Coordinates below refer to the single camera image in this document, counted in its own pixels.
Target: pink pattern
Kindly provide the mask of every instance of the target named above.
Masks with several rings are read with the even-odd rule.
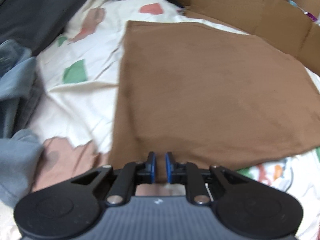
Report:
[[[163,10],[159,3],[144,5],[139,10],[140,13],[150,13],[154,15],[163,14]]]

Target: ribbed gray plastic surface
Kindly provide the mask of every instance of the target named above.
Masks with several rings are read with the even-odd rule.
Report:
[[[225,228],[210,208],[191,205],[185,196],[132,197],[109,208],[100,222],[74,240],[249,240]],[[281,240],[295,240],[293,236]]]

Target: small logo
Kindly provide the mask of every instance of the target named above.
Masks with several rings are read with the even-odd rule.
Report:
[[[156,203],[157,205],[160,205],[160,204],[163,203],[163,200],[160,199],[160,198],[158,198],[157,200],[155,200],[155,203]]]

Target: bed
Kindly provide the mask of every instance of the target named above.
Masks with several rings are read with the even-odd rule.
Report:
[[[58,36],[37,57],[45,95],[29,128],[44,143],[33,190],[105,164],[112,129],[128,20],[198,22],[226,32],[246,33],[206,20],[187,18],[166,0],[87,0]],[[320,91],[320,78],[306,69]],[[297,232],[301,240],[318,238],[320,222],[320,148],[238,172],[295,196],[304,209]],[[140,188],[138,194],[179,195],[180,186]],[[0,205],[0,240],[18,239],[12,209]]]

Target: green pattern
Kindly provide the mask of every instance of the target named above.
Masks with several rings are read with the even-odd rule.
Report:
[[[250,173],[250,168],[240,169],[240,170],[237,170],[237,172],[240,173],[243,176],[246,176],[246,177],[248,177],[250,179],[253,179],[253,176]]]
[[[316,153],[318,156],[318,161],[320,162],[320,147],[316,148]]]
[[[60,36],[58,38],[58,47],[60,47],[68,38],[66,36]]]
[[[84,69],[84,59],[73,63],[70,67],[66,68],[63,72],[62,83],[80,83],[87,81],[87,75]]]

